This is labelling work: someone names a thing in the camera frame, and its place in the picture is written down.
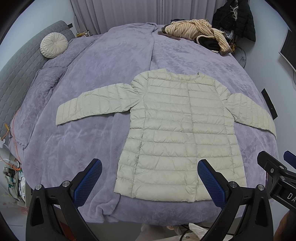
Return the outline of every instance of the white curtain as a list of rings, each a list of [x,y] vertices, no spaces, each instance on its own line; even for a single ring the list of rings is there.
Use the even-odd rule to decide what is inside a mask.
[[[71,0],[78,32],[103,34],[127,23],[169,24],[171,19],[207,19],[226,0]]]
[[[162,0],[71,0],[77,31],[103,34],[127,23],[161,24]]]
[[[163,0],[162,24],[170,24],[171,19],[207,19],[212,23],[217,8],[226,0]]]

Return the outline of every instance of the metal screw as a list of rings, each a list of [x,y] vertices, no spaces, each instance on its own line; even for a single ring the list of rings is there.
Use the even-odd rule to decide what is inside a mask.
[[[40,190],[41,188],[42,188],[41,184],[37,184],[36,187],[35,187],[36,190]]]
[[[67,187],[67,186],[69,186],[70,185],[70,182],[69,181],[64,181],[63,183],[62,183],[62,186],[63,187]]]
[[[236,188],[237,187],[237,183],[234,181],[229,182],[229,186]]]
[[[264,190],[264,186],[261,185],[261,184],[259,184],[259,185],[258,185],[258,189],[259,189],[260,191],[263,191],[263,190]]]

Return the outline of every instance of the orange cable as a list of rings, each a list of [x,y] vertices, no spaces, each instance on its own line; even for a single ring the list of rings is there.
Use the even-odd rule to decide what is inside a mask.
[[[15,171],[19,171],[19,170],[20,170],[20,168],[15,168],[13,165],[11,165],[11,164],[7,163],[6,161],[4,161],[3,158],[2,158],[1,156],[0,156],[0,158],[1,158],[1,160],[2,160],[3,162],[5,162],[7,165],[11,166]]]
[[[3,140],[6,136],[7,136],[7,134],[9,133],[9,127],[8,127],[8,125],[5,123],[5,127],[6,127],[6,129],[7,129],[7,132],[5,133],[5,135],[1,138],[1,140]]]
[[[15,126],[15,116],[13,117],[13,122],[12,122],[12,137],[13,137],[13,140],[14,140],[14,143],[15,143],[15,149],[16,149],[16,151],[17,151],[17,144],[16,144],[16,142],[15,142],[15,133],[14,133],[14,130],[13,130],[13,128],[14,128],[14,126]],[[21,162],[21,160],[20,160],[20,156],[18,155],[18,151],[17,151],[17,157],[18,157],[19,162],[22,164],[22,162]]]

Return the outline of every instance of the blue gripper pad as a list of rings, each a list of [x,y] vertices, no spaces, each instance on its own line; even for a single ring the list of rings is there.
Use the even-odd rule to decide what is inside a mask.
[[[97,160],[74,191],[73,203],[76,208],[85,204],[101,174],[102,162]]]
[[[284,160],[296,169],[296,156],[293,153],[285,151]]]
[[[202,161],[197,164],[197,172],[214,204],[223,209],[226,204],[225,192]]]

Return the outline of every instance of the purple pillow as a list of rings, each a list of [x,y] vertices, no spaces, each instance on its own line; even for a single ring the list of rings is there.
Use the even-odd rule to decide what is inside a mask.
[[[23,149],[28,146],[35,124],[48,103],[53,88],[66,70],[67,67],[51,67],[37,71],[20,109],[10,124],[16,142]]]

